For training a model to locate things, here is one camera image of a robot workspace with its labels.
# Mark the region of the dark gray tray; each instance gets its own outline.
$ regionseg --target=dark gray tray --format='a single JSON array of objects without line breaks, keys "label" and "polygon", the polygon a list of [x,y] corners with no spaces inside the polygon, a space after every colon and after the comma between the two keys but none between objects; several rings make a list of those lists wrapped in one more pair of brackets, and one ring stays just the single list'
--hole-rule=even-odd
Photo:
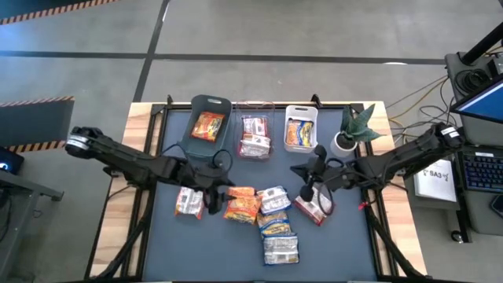
[{"label": "dark gray tray", "polygon": [[[329,148],[337,132],[342,110],[322,109],[318,114],[318,142]],[[285,151],[283,134],[285,111],[276,110],[274,153],[267,162],[234,157],[229,177],[238,186],[266,189],[284,186],[293,200],[303,181],[289,170],[307,162],[309,154]],[[188,112],[170,110],[163,147],[182,138]],[[233,134],[225,148],[235,151]],[[178,149],[170,155],[180,156]],[[145,281],[375,281],[376,271],[359,189],[338,190],[336,209],[321,227],[297,208],[288,210],[294,232],[299,237],[300,263],[264,266],[259,228],[203,214],[201,220],[190,215],[174,216],[179,188],[158,184],[150,228],[143,279]]]}]

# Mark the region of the chair wheel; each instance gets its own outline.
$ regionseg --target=chair wheel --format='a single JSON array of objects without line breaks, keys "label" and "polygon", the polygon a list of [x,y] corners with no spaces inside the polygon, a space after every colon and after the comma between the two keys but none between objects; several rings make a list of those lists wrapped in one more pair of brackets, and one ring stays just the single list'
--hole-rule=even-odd
[{"label": "chair wheel", "polygon": [[450,238],[451,238],[453,241],[455,241],[455,242],[457,242],[457,243],[459,243],[459,244],[463,244],[463,243],[464,243],[464,242],[463,242],[463,237],[461,236],[461,232],[460,232],[460,231],[452,231],[452,232],[450,233]]}]

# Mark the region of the orange snack bag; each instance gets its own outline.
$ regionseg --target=orange snack bag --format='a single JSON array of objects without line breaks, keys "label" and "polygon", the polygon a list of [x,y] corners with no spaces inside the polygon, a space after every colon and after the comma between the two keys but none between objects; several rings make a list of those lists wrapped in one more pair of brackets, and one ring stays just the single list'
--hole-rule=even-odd
[{"label": "orange snack bag", "polygon": [[236,197],[227,204],[223,218],[253,224],[260,209],[260,197],[255,195],[252,187],[230,187],[227,192]]},{"label": "orange snack bag", "polygon": [[193,138],[215,142],[224,117],[225,115],[223,114],[202,112],[192,129],[191,136]]}]

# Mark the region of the green plant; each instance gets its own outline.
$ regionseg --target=green plant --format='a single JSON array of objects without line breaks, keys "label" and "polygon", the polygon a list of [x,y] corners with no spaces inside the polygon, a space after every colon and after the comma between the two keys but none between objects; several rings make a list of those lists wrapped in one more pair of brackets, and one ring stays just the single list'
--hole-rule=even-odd
[{"label": "green plant", "polygon": [[372,105],[363,110],[356,118],[353,117],[349,107],[344,107],[340,134],[349,142],[370,142],[380,137],[380,134],[367,127],[367,123],[374,112],[375,106],[376,105]]}]

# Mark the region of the food packet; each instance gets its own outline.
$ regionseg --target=food packet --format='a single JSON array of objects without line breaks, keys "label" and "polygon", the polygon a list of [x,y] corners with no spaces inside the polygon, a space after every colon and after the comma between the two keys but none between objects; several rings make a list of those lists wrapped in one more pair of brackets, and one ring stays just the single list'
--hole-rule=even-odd
[{"label": "food packet", "polygon": [[270,156],[271,140],[267,132],[267,118],[244,117],[243,136],[239,144],[241,157],[266,159]]},{"label": "food packet", "polygon": [[314,123],[290,119],[287,124],[287,145],[300,145],[311,147],[311,135]]},{"label": "food packet", "polygon": [[236,197],[227,204],[225,219],[254,224],[260,209],[260,197],[252,187],[230,187],[228,194]]},{"label": "food packet", "polygon": [[[320,204],[318,203],[318,190],[313,187],[314,195],[313,199],[309,202],[302,199],[302,197],[298,196],[293,202],[302,212],[304,212],[311,220],[316,223],[316,225],[321,226],[323,221],[326,219],[327,215],[323,213],[320,209]],[[323,209],[325,211],[331,209],[331,205],[336,205],[334,203],[330,203],[330,200],[325,197],[323,194],[320,195],[321,205],[323,205]]]},{"label": "food packet", "polygon": [[262,198],[260,211],[263,215],[270,215],[292,206],[292,202],[288,199],[288,194],[282,186],[264,189],[258,191],[257,194]]},{"label": "food packet", "polygon": [[194,215],[199,220],[204,210],[203,192],[196,192],[193,189],[182,187],[176,199],[174,214]]},{"label": "food packet", "polygon": [[263,243],[266,265],[299,262],[299,239],[296,233],[264,235]]},{"label": "food packet", "polygon": [[272,215],[257,215],[260,233],[262,235],[273,235],[278,233],[291,233],[290,221],[285,211],[280,211]]},{"label": "food packet", "polygon": [[218,130],[220,130],[224,117],[225,115],[223,114],[202,112],[192,129],[191,136],[193,138],[200,138],[206,141],[215,142]]}]

